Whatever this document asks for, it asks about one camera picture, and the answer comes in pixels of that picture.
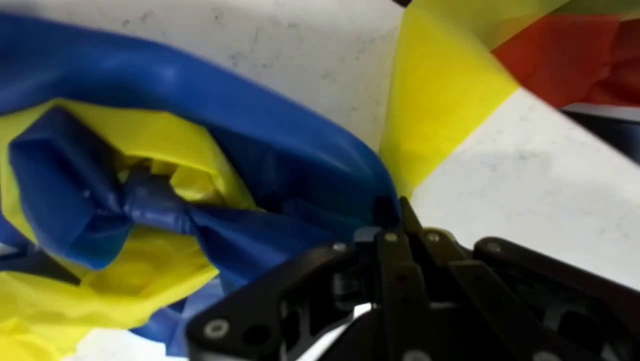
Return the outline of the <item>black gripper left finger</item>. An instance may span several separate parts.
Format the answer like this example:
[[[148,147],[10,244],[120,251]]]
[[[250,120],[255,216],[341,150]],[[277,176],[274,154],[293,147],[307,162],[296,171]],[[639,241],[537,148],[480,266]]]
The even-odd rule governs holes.
[[[326,242],[288,258],[201,312],[187,328],[190,361],[302,361],[333,331],[318,361],[385,361],[377,299],[377,239]]]

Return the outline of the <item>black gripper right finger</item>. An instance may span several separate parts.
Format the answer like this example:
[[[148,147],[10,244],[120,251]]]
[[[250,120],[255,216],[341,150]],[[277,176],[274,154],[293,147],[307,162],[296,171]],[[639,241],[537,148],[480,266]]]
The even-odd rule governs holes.
[[[640,361],[640,294],[501,236],[463,247],[408,201],[377,236],[399,361]]]

